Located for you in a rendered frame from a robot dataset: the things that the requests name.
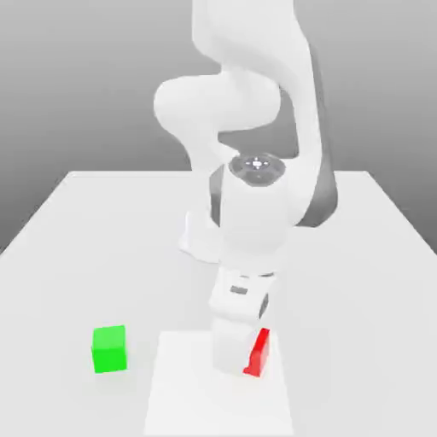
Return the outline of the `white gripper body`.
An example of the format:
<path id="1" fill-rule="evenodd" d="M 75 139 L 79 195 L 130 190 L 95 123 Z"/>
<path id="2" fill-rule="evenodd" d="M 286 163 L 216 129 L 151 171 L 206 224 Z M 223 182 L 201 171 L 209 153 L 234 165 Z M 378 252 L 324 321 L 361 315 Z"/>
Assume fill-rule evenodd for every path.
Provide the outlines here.
<path id="1" fill-rule="evenodd" d="M 248 366 L 259 325 L 240 323 L 227 318 L 212 320 L 213 366 L 224 373 L 241 375 Z"/>

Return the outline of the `small green cube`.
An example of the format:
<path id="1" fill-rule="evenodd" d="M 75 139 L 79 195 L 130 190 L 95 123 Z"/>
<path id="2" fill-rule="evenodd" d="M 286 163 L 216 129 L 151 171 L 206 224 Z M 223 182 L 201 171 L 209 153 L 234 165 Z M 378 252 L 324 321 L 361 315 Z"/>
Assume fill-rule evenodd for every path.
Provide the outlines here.
<path id="1" fill-rule="evenodd" d="M 126 332 L 124 325 L 93 330 L 91 355 L 96 373 L 127 369 Z"/>

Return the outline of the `small red cube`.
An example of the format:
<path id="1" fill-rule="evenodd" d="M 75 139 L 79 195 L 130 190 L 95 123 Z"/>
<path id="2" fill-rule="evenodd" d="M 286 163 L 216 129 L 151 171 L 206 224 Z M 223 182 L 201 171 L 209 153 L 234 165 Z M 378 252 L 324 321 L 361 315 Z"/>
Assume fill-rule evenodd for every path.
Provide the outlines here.
<path id="1" fill-rule="evenodd" d="M 243 369 L 246 375 L 261 377 L 270 352 L 270 330 L 262 328 L 253 344 L 248 365 Z"/>

